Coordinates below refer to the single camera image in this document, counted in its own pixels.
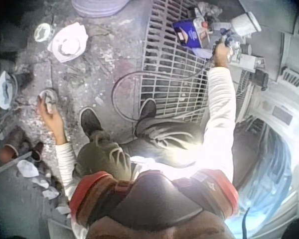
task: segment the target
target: foot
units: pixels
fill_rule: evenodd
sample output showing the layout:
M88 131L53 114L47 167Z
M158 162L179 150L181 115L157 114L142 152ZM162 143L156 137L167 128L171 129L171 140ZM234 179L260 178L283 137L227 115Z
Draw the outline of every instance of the foot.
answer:
M146 99L140 109L140 119L154 118L156 116L156 102L152 98Z
M103 130L95 111L91 107L85 107L81 110L80 123L85 135L88 137L96 130Z

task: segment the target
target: man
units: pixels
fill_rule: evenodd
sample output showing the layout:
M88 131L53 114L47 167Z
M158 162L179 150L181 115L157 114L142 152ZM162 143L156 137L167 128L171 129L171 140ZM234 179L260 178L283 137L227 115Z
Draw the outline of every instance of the man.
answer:
M238 207L231 183L236 102L228 52L224 44L216 48L216 67L208 78L210 120L203 145L191 154L195 164L184 169L190 169L186 178L169 180L159 171L146 171L130 182L128 155L110 140L91 109L80 117L91 142L81 149L76 162L60 114L49 114L44 100L38 99L38 110L55 138L77 238L233 238L224 224Z

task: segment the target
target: right hand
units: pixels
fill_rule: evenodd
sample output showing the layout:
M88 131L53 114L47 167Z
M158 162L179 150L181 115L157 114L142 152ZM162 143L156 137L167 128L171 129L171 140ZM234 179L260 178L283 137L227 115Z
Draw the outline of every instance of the right hand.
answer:
M228 55L230 48L226 47L224 43L219 43L215 49L214 62L215 67L228 68Z
M63 119L58 112L56 108L53 108L53 112L50 114L48 112L46 103L45 103L45 97L43 96L42 98L38 96L38 112L41 115L45 125L47 128L52 131L54 134L54 138L56 141L56 144L64 144L66 143L66 137L65 137L65 131L64 131L64 122Z

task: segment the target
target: white paint cup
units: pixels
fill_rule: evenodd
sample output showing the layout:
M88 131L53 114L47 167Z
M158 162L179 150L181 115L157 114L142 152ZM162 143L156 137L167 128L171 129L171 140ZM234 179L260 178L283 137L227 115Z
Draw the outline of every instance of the white paint cup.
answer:
M252 12L246 12L231 20L232 28L240 36L261 31L261 27Z

